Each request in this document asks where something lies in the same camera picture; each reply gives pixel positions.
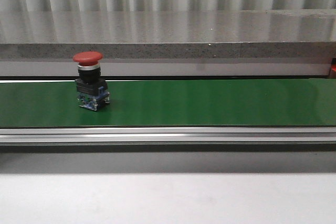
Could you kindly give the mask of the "red object at right edge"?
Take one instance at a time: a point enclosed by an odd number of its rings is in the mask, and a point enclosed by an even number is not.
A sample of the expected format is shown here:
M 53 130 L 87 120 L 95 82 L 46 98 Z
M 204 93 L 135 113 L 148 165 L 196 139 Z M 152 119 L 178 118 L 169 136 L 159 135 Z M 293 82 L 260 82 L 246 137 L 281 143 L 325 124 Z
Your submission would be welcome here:
M 333 58 L 331 62 L 329 77 L 334 78 L 334 79 L 336 78 L 336 59 L 335 58 Z

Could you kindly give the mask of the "aluminium conveyor front rail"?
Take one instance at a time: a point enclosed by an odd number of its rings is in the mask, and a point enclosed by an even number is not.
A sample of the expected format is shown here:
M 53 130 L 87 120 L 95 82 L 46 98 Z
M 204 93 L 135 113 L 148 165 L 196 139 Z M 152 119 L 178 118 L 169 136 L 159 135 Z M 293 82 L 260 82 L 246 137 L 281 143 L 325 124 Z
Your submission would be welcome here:
M 1 130 L 2 153 L 327 152 L 335 127 L 32 127 Z

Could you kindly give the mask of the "red mushroom push button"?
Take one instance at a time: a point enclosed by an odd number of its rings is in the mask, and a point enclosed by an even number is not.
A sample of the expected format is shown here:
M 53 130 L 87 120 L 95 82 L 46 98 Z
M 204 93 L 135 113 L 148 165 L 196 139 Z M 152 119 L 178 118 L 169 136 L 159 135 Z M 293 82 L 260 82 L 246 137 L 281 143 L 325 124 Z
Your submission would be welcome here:
M 110 103 L 110 93 L 105 79 L 101 77 L 99 61 L 103 54 L 96 51 L 80 52 L 73 56 L 78 65 L 79 78 L 75 80 L 79 106 L 98 111 Z

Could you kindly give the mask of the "green conveyor belt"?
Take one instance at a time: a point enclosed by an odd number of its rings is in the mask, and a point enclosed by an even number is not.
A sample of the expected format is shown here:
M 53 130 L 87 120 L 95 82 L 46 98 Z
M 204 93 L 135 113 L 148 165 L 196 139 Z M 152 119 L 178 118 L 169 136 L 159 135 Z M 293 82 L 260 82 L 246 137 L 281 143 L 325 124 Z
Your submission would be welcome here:
M 111 102 L 80 108 L 74 82 L 1 84 L 1 127 L 334 126 L 335 80 L 109 82 Z

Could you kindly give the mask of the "grey stone countertop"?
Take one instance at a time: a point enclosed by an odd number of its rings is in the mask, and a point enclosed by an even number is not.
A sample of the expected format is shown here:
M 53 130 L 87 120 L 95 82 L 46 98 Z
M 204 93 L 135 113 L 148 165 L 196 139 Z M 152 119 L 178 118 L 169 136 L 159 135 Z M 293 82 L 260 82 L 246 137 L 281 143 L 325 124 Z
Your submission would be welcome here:
M 335 10 L 1 13 L 2 77 L 72 77 L 84 51 L 114 78 L 327 76 Z

